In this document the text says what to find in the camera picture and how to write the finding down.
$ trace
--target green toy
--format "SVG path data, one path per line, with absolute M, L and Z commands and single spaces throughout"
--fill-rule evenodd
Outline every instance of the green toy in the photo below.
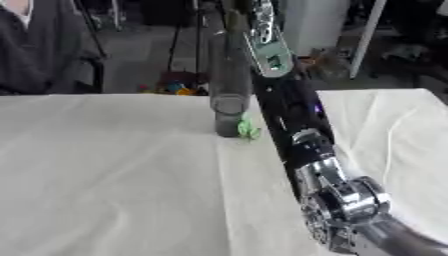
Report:
M 255 128 L 249 118 L 243 117 L 238 124 L 238 133 L 240 138 L 257 140 L 261 136 L 261 128 Z

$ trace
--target white cloth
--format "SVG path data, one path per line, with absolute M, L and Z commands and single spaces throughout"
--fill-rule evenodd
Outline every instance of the white cloth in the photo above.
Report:
M 10 8 L 8 8 L 8 1 L 15 1 L 15 0 L 0 0 L 0 5 L 3 5 L 6 8 L 6 10 L 11 11 Z M 14 13 L 14 15 L 17 16 L 17 18 L 20 19 L 20 21 L 22 21 L 25 28 L 28 28 L 28 26 L 30 25 L 33 11 L 34 11 L 34 0 L 28 0 L 28 1 L 29 1 L 29 6 L 28 6 L 27 13 L 22 14 L 22 13 L 16 13 L 16 12 L 11 11 L 12 13 Z
M 351 174 L 387 172 L 394 214 L 448 237 L 446 107 L 424 90 L 321 96 Z M 254 142 L 219 138 L 208 105 L 0 98 L 0 255 L 333 255 L 304 227 L 266 128 Z M 249 114 L 263 127 L 256 104 Z

